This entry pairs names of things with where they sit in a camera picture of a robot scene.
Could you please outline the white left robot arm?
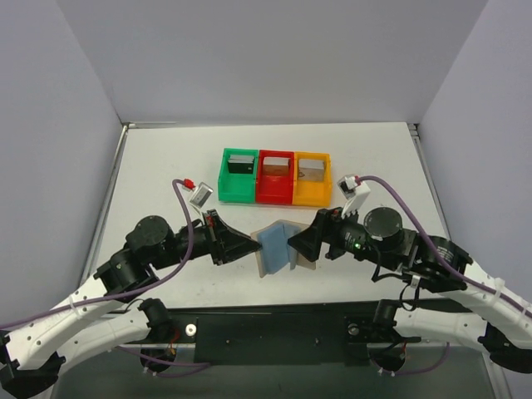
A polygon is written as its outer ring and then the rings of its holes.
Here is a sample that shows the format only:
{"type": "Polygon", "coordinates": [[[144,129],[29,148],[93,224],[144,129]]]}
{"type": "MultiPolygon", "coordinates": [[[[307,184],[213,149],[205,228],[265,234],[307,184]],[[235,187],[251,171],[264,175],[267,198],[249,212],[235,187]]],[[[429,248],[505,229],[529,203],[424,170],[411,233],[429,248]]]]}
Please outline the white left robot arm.
{"type": "Polygon", "coordinates": [[[209,255],[228,264],[260,250],[247,234],[229,227],[215,210],[174,233],[158,215],[143,218],[124,247],[92,277],[44,316],[1,330],[1,386],[16,398],[31,398],[59,376],[101,352],[149,338],[163,342],[175,334],[170,313],[156,298],[140,301],[118,317],[103,316],[132,303],[159,282],[156,271],[184,266],[209,255]]]}

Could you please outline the yellow plastic bin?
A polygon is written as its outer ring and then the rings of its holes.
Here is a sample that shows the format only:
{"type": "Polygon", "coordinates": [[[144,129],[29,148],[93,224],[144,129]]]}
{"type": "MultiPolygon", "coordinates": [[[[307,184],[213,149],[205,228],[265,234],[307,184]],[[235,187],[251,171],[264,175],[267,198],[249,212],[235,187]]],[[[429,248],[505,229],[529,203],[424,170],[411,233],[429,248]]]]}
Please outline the yellow plastic bin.
{"type": "Polygon", "coordinates": [[[330,155],[326,153],[315,152],[294,152],[294,185],[293,185],[293,204],[297,206],[310,206],[317,208],[326,208],[330,205],[332,196],[332,174],[330,155]],[[298,179],[298,160],[318,159],[324,160],[326,169],[323,181],[312,182],[298,179]]]}

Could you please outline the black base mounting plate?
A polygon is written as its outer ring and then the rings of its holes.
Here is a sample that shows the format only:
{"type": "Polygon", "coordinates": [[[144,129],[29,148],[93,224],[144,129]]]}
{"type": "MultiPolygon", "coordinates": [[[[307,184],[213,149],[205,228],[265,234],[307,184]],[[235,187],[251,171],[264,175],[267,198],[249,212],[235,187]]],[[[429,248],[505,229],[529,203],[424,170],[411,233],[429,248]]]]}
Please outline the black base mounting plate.
{"type": "Polygon", "coordinates": [[[373,322],[376,302],[172,308],[174,337],[212,366],[367,365],[369,344],[418,343],[373,322]]]}

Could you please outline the cards in yellow bin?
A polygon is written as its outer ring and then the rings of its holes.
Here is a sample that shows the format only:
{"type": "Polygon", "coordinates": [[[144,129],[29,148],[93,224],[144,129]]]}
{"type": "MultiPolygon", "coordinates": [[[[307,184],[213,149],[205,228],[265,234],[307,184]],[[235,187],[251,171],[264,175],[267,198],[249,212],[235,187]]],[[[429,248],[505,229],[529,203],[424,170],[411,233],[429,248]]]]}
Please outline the cards in yellow bin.
{"type": "Polygon", "coordinates": [[[301,158],[298,160],[298,179],[312,182],[323,181],[325,169],[324,160],[301,158]]]}

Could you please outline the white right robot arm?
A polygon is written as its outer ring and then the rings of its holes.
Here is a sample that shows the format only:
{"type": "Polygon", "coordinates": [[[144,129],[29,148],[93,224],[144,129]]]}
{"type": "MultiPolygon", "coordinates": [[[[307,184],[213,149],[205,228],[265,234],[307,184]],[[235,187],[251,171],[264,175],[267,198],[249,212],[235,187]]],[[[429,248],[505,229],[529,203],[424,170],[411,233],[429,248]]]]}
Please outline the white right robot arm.
{"type": "Polygon", "coordinates": [[[531,372],[531,304],[490,276],[464,249],[439,236],[403,226],[400,214],[388,207],[371,210],[364,219],[341,216],[341,210],[321,209],[305,230],[288,240],[305,259],[351,254],[375,264],[374,283],[396,278],[416,293],[426,290],[465,308],[443,313],[420,308],[418,298],[382,300],[371,320],[381,340],[440,339],[488,354],[495,364],[513,372],[531,372]]]}

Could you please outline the green plastic bin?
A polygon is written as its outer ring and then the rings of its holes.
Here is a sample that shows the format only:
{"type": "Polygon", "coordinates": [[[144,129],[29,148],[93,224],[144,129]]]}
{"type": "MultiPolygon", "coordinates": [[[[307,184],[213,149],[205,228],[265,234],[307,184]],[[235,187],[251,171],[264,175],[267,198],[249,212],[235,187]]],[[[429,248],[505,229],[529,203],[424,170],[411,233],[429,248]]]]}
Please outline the green plastic bin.
{"type": "Polygon", "coordinates": [[[255,202],[255,181],[259,162],[259,151],[251,149],[224,148],[218,178],[218,199],[225,203],[253,204],[255,202]],[[251,175],[237,175],[228,172],[227,159],[231,154],[254,155],[254,172],[251,175]]]}

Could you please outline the red plastic bin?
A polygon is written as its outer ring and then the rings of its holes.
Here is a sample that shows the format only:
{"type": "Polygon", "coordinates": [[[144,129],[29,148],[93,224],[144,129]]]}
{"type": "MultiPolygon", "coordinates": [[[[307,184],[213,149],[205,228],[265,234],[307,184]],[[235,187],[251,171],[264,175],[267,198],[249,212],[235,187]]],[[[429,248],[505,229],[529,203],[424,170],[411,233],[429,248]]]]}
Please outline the red plastic bin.
{"type": "Polygon", "coordinates": [[[291,205],[294,185],[294,152],[280,150],[260,150],[255,181],[255,202],[258,204],[291,205]],[[287,157],[290,159],[288,176],[263,174],[264,157],[287,157]]]}

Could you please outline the black cards in green bin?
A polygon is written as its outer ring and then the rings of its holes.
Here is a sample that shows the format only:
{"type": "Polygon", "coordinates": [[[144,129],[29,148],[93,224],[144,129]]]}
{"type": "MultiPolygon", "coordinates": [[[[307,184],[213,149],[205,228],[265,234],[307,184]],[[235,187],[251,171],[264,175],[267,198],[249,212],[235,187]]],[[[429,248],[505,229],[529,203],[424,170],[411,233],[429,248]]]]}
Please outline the black cards in green bin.
{"type": "Polygon", "coordinates": [[[254,172],[254,155],[231,154],[227,159],[228,172],[237,175],[251,175],[254,172]]]}

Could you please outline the cards in red bin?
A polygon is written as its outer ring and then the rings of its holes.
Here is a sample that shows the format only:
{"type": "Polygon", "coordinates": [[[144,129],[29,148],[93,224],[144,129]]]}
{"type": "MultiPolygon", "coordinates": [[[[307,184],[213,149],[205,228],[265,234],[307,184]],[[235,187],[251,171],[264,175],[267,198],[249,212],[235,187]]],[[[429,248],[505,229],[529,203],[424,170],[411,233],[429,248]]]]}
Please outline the cards in red bin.
{"type": "Polygon", "coordinates": [[[287,157],[264,157],[263,174],[270,176],[288,176],[290,159],[287,157]]]}

